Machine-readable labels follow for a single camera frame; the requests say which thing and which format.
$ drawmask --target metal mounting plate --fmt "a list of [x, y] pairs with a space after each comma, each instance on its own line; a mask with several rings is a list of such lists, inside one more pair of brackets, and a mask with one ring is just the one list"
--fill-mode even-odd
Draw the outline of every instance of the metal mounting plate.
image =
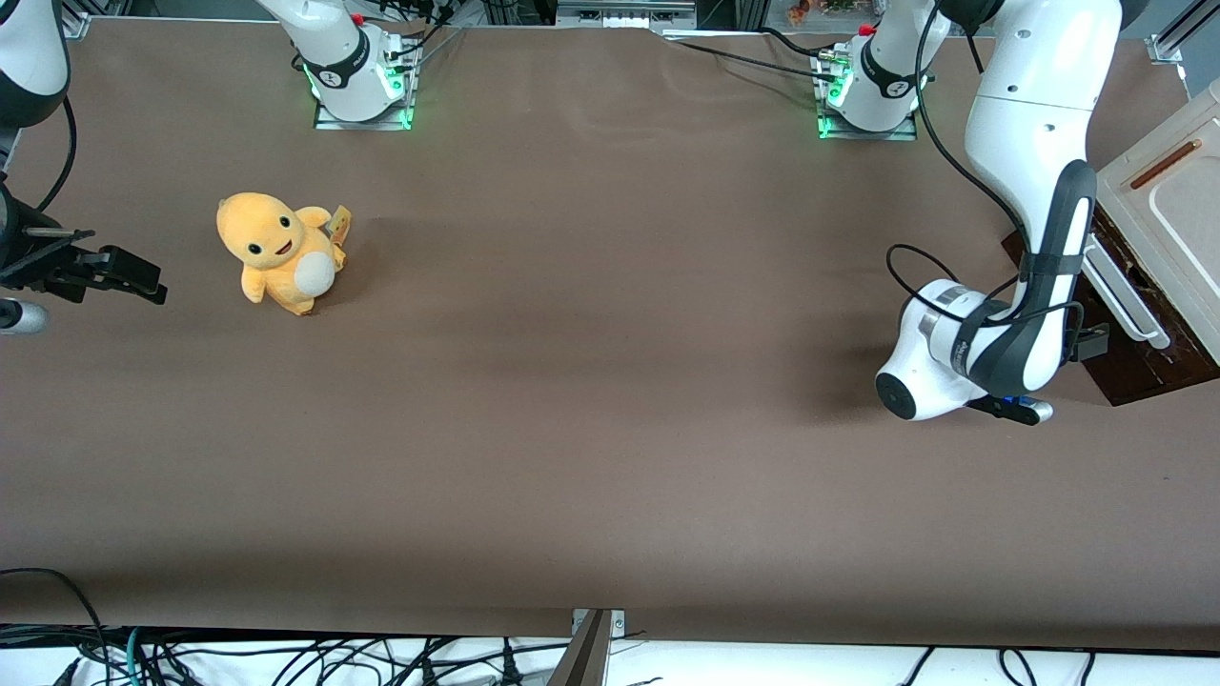
[[401, 74], [389, 74], [386, 78], [390, 88], [401, 89], [403, 95], [390, 104], [381, 115], [362, 122], [349, 122], [331, 114], [318, 101], [317, 111], [314, 115], [314, 128], [320, 131], [410, 131], [415, 120], [415, 94], [420, 88], [420, 63], [423, 59], [423, 49], [418, 48], [420, 39], [393, 37], [395, 40], [390, 50], [407, 51], [395, 60], [383, 60], [383, 67], [406, 67]]
[[[588, 616], [589, 610], [572, 610], [572, 636], [580, 631], [581, 624], [584, 618]], [[626, 610], [610, 610], [610, 637], [622, 638], [627, 635], [627, 613]]]
[[813, 79], [814, 98], [817, 101], [817, 135], [819, 138], [847, 138], [850, 140], [915, 140], [915, 115], [910, 112], [903, 122], [892, 131], [872, 132], [861, 131], [850, 123], [834, 107], [830, 106], [831, 98], [841, 94], [843, 84], [847, 83], [847, 44], [839, 43], [831, 50], [822, 50], [821, 54], [809, 57], [809, 66], [814, 73], [831, 74], [833, 82]]

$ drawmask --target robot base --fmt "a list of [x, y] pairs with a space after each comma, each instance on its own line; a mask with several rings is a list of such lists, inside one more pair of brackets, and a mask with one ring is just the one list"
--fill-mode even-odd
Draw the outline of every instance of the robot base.
[[841, 95], [847, 81], [847, 70], [849, 68], [847, 49], [847, 43], [839, 43], [830, 50], [822, 50], [815, 57], [809, 57], [809, 66], [813, 67], [814, 73], [827, 73], [834, 77], [833, 82], [813, 79], [814, 96], [817, 100], [817, 137], [852, 140], [915, 140], [914, 112], [908, 114], [906, 118], [895, 128], [878, 133], [852, 126], [843, 118], [843, 115], [830, 106], [830, 100]]
[[[390, 34], [389, 49], [409, 52], [386, 63], [387, 88], [401, 93], [401, 96], [392, 103], [386, 111], [362, 122], [344, 121], [322, 106], [315, 92], [314, 99], [318, 104], [317, 111], [314, 114], [314, 128], [320, 131], [410, 131], [415, 120], [415, 94], [420, 88], [420, 62], [423, 57], [423, 49], [418, 48], [418, 39]], [[394, 71], [403, 71], [403, 73], [393, 73]]]

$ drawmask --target brown table surface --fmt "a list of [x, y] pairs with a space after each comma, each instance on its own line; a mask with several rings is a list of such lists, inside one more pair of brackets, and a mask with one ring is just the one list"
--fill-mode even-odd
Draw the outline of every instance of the brown table surface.
[[[170, 299], [34, 294], [54, 327], [0, 341], [0, 564], [112, 624], [556, 635], [623, 607], [656, 638], [1220, 648], [1220, 386], [1115, 409], [1072, 366], [1037, 428], [874, 397], [887, 245], [1011, 272], [927, 140], [819, 140], [808, 82], [643, 31], [471, 31], [415, 131], [315, 132], [290, 56], [251, 23], [72, 46], [51, 214]], [[958, 42], [936, 70], [960, 153], [978, 77]], [[1093, 161], [1183, 101], [1121, 45]], [[63, 140], [27, 132], [18, 197]], [[214, 225], [242, 190], [351, 209], [316, 316], [242, 297]], [[10, 577], [0, 619], [70, 601]]]

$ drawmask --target stuffed toy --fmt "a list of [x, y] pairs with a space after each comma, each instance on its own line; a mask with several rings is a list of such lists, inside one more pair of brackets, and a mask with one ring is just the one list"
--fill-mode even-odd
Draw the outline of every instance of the stuffed toy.
[[351, 212], [334, 216], [322, 208], [295, 212], [262, 193], [238, 193], [221, 200], [216, 229], [229, 253], [242, 260], [242, 292], [251, 303], [264, 293], [294, 315], [314, 311], [314, 298], [326, 293], [348, 256], [343, 240]]

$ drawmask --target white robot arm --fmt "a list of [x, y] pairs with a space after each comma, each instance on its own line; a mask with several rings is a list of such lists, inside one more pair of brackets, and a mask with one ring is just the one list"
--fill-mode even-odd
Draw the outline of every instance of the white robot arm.
[[[400, 37], [356, 26], [342, 0], [259, 2], [293, 39], [316, 96], [332, 115], [365, 121], [401, 98], [401, 85], [395, 88], [386, 76], [405, 63]], [[74, 140], [60, 11], [60, 0], [0, 0], [0, 127], [34, 126], [63, 104]], [[43, 214], [71, 162], [70, 153], [60, 182], [37, 208], [13, 198], [0, 175], [0, 287], [30, 288], [76, 303], [89, 288], [123, 291], [162, 304], [166, 287], [156, 265], [113, 245], [98, 253], [81, 248], [77, 242], [92, 231], [65, 229]], [[0, 299], [0, 334], [38, 333], [46, 321], [46, 310], [34, 303]]]
[[361, 122], [401, 99], [387, 72], [404, 68], [401, 37], [356, 26], [342, 0], [257, 0], [288, 32], [318, 101], [336, 117]]
[[1072, 289], [1097, 188], [1085, 135], [1121, 7], [1119, 0], [895, 0], [876, 35], [850, 45], [854, 83], [836, 106], [844, 118], [867, 131], [902, 122], [922, 77], [914, 73], [916, 54], [926, 67], [947, 31], [941, 11], [967, 27], [994, 18], [996, 52], [966, 125], [966, 154], [1019, 220], [1026, 254], [1013, 304], [950, 280], [914, 293], [877, 393], [906, 420], [967, 404], [996, 410], [983, 402], [1011, 403], [1027, 410], [1021, 421], [1036, 424], [1049, 405], [1022, 399], [1063, 364], [1066, 312], [1078, 308]]

